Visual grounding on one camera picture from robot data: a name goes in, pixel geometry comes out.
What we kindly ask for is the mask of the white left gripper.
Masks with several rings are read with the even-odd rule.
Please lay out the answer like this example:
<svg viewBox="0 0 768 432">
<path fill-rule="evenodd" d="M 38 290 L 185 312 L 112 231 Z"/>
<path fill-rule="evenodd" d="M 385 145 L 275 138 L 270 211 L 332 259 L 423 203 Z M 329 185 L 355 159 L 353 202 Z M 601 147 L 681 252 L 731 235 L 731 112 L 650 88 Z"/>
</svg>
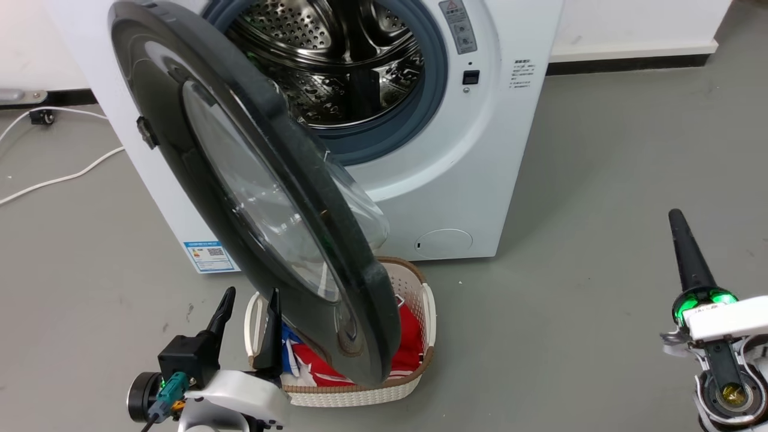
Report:
<svg viewBox="0 0 768 432">
<path fill-rule="evenodd" d="M 236 288 L 228 287 L 206 330 L 222 337 L 233 312 Z M 251 368 L 282 371 L 279 293 L 251 298 Z M 272 382 L 242 371 L 219 371 L 206 388 L 188 391 L 181 430 L 282 430 L 290 422 L 290 397 Z"/>
</svg>

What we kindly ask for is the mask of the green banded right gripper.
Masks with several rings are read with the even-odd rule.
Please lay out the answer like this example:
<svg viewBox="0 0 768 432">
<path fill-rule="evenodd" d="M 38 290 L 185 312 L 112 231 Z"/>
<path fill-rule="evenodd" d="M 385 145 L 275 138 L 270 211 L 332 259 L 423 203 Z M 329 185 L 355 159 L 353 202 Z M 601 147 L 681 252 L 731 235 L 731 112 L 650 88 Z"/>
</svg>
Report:
<svg viewBox="0 0 768 432">
<path fill-rule="evenodd" d="M 671 312 L 675 325 L 688 326 L 684 317 L 686 312 L 707 305 L 734 304 L 739 299 L 716 284 L 683 212 L 677 208 L 672 209 L 668 219 L 683 290 L 675 298 Z"/>
</svg>

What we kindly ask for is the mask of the dark grey round washer door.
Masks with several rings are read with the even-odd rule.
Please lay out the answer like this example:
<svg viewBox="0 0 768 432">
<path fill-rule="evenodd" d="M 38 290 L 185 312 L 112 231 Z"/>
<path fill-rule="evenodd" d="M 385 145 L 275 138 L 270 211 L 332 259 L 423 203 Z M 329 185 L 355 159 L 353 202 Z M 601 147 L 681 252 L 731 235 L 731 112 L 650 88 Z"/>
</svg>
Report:
<svg viewBox="0 0 768 432">
<path fill-rule="evenodd" d="M 138 131 L 223 249 L 336 372 L 384 383 L 401 330 L 375 254 L 389 231 L 378 205 L 203 17 L 126 0 L 108 19 Z"/>
</svg>

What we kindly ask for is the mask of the white front-load washing machine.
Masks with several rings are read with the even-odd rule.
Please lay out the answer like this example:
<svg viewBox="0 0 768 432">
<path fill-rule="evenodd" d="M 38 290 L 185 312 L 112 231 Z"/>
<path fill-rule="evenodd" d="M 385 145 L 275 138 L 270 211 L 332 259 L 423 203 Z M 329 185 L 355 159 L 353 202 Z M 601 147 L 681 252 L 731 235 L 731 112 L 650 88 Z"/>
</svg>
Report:
<svg viewBox="0 0 768 432">
<path fill-rule="evenodd" d="M 109 10 L 125 1 L 43 0 L 178 242 L 217 241 L 170 169 L 139 148 L 138 131 L 128 126 L 138 109 L 107 40 Z M 205 0 L 131 1 L 172 2 L 202 17 Z M 439 229 L 472 236 L 464 258 L 496 255 L 564 7 L 564 0 L 463 0 L 478 49 L 459 55 L 439 8 L 443 1 L 424 0 L 449 55 L 445 95 L 433 120 L 403 147 L 367 163 L 345 165 L 332 153 L 388 221 L 388 237 L 376 252 L 411 262 L 428 260 L 417 254 L 415 241 Z M 510 89 L 513 63 L 525 58 L 537 65 L 532 87 Z M 466 70 L 481 72 L 477 85 L 463 85 Z"/>
</svg>

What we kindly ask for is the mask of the grey-blue rubber door gasket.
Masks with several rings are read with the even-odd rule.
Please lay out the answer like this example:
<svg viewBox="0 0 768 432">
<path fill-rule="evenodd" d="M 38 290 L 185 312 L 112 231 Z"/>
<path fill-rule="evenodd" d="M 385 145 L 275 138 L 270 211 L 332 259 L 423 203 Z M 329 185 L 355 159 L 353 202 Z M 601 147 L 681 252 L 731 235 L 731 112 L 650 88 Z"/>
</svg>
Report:
<svg viewBox="0 0 768 432">
<path fill-rule="evenodd" d="M 228 27 L 252 3 L 253 0 L 205 0 L 200 13 L 228 38 Z M 288 99 L 276 84 L 296 120 L 312 130 L 345 165 L 367 163 L 403 147 L 433 120 L 445 95 L 449 55 L 438 22 L 424 0 L 382 0 L 382 3 L 407 22 L 424 58 L 425 68 L 419 84 L 403 106 L 363 125 L 318 129 L 294 114 Z"/>
</svg>

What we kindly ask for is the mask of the blue and white garment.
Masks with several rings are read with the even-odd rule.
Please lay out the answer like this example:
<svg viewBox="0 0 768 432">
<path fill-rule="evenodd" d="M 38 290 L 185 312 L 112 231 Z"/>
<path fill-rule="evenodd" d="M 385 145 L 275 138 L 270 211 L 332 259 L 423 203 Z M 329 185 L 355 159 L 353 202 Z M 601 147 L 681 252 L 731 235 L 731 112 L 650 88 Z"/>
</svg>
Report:
<svg viewBox="0 0 768 432">
<path fill-rule="evenodd" d="M 313 366 L 319 357 L 286 324 L 281 323 L 283 374 L 293 385 L 317 386 Z"/>
</svg>

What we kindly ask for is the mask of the blue energy label sticker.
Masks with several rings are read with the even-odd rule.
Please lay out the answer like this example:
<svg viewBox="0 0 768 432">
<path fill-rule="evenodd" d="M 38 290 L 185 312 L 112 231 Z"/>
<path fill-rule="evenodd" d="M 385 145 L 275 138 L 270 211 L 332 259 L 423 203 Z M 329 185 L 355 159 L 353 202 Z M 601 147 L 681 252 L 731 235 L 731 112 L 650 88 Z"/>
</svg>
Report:
<svg viewBox="0 0 768 432">
<path fill-rule="evenodd" d="M 219 241 L 184 242 L 184 249 L 200 274 L 239 272 L 232 257 Z"/>
</svg>

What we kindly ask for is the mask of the white laundry basket brown rim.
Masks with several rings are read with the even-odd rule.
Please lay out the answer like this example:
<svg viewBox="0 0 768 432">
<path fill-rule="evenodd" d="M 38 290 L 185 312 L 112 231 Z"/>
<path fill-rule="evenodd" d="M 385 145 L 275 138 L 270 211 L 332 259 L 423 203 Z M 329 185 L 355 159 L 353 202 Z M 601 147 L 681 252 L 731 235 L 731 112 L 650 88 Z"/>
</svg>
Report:
<svg viewBox="0 0 768 432">
<path fill-rule="evenodd" d="M 292 404 L 302 407 L 357 407 L 386 404 L 411 395 L 430 366 L 436 342 L 437 314 L 433 291 L 414 263 L 397 257 L 380 257 L 389 274 L 398 306 L 405 303 L 419 320 L 424 346 L 421 366 L 404 378 L 387 380 L 378 388 L 364 386 L 297 386 L 281 375 L 282 386 Z"/>
</svg>

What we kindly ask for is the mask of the red garment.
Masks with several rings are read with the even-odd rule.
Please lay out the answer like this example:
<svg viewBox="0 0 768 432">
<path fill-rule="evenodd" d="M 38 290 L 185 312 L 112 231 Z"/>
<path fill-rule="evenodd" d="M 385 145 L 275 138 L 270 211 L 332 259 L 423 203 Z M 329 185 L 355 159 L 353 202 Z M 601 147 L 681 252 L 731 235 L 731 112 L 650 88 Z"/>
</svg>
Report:
<svg viewBox="0 0 768 432">
<path fill-rule="evenodd" d="M 424 346 L 422 327 L 419 320 L 405 303 L 398 306 L 401 323 L 401 343 L 392 359 L 388 380 L 404 378 L 415 372 L 423 362 Z M 353 381 L 338 374 L 325 361 L 319 360 L 313 366 L 317 386 L 353 386 Z"/>
</svg>

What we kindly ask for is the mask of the round white filter cover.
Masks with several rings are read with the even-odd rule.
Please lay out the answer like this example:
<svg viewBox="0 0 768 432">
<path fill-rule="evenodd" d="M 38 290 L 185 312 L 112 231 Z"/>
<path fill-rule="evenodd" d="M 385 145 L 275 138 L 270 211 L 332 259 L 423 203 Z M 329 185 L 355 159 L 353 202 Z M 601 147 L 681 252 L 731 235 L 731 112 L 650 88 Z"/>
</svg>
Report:
<svg viewBox="0 0 768 432">
<path fill-rule="evenodd" d="M 439 229 L 422 235 L 415 241 L 415 251 L 428 260 L 464 258 L 473 244 L 468 232 L 459 229 Z"/>
</svg>

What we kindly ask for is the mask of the small black text label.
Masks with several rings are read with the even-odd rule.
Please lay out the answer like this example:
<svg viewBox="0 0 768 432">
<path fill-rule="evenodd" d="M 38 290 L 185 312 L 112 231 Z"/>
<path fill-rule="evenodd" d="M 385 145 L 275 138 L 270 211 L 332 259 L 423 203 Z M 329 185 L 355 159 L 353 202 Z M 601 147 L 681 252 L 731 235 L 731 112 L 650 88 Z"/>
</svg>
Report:
<svg viewBox="0 0 768 432">
<path fill-rule="evenodd" d="M 516 59 L 511 70 L 508 87 L 510 89 L 525 89 L 532 87 L 537 74 L 537 65 L 529 58 Z"/>
</svg>

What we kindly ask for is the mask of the stainless steel washer drum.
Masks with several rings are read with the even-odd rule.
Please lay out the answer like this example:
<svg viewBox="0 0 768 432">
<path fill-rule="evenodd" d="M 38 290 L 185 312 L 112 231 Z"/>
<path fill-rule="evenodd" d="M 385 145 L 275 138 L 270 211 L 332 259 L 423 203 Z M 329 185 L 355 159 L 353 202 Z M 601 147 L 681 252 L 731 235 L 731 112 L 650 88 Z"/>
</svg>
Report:
<svg viewBox="0 0 768 432">
<path fill-rule="evenodd" d="M 253 0 L 227 36 L 318 129 L 389 114 L 425 68 L 407 22 L 382 0 Z"/>
</svg>

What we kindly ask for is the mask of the grey warning label sticker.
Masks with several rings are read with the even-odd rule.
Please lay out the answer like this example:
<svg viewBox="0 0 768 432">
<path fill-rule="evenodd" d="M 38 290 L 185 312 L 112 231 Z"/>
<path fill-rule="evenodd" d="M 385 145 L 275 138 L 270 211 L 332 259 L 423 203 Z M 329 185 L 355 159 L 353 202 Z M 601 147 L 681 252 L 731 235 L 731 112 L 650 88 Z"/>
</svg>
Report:
<svg viewBox="0 0 768 432">
<path fill-rule="evenodd" d="M 477 52 L 475 33 L 463 0 L 444 0 L 439 2 L 439 8 L 449 25 L 457 53 L 463 55 Z"/>
</svg>

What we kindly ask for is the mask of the grey metal bracket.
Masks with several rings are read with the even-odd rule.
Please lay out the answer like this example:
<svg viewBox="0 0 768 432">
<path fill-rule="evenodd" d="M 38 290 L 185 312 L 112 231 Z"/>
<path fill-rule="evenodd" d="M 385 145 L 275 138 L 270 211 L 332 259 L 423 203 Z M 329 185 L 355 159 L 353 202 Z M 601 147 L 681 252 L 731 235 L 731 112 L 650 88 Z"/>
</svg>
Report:
<svg viewBox="0 0 768 432">
<path fill-rule="evenodd" d="M 36 106 L 46 101 L 49 93 L 44 90 L 27 91 L 16 88 L 0 88 L 0 107 Z"/>
</svg>

